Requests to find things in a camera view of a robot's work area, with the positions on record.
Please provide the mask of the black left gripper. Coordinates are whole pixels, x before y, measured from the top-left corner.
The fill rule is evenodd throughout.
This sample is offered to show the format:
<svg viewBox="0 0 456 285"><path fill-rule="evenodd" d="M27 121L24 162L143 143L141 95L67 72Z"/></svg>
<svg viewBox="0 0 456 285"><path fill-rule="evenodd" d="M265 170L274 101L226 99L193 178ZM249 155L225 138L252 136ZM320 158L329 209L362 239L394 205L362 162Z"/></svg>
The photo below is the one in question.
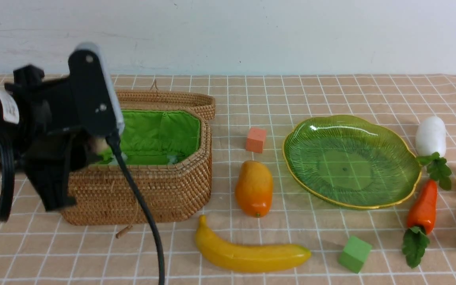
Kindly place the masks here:
<svg viewBox="0 0 456 285"><path fill-rule="evenodd" d="M68 195L71 171L100 162L104 148L80 124L69 75L45 80L45 72L26 65L13 72L5 89L22 110L24 130L16 152L16 171L25 173L40 196L45 211L76 205Z"/></svg>

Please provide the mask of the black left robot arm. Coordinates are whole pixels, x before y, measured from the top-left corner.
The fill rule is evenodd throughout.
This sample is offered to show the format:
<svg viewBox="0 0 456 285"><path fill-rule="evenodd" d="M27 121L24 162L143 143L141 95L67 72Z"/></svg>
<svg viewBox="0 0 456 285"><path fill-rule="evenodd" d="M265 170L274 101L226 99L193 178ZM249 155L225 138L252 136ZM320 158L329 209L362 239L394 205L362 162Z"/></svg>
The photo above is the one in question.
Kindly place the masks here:
<svg viewBox="0 0 456 285"><path fill-rule="evenodd" d="M96 160L88 146L110 106L101 74L76 66L69 76L44 80L44 71L28 65L14 71L14 82L0 90L0 222L14 201L15 174L25 173L46 211L76 205L68 193L70 173Z"/></svg>

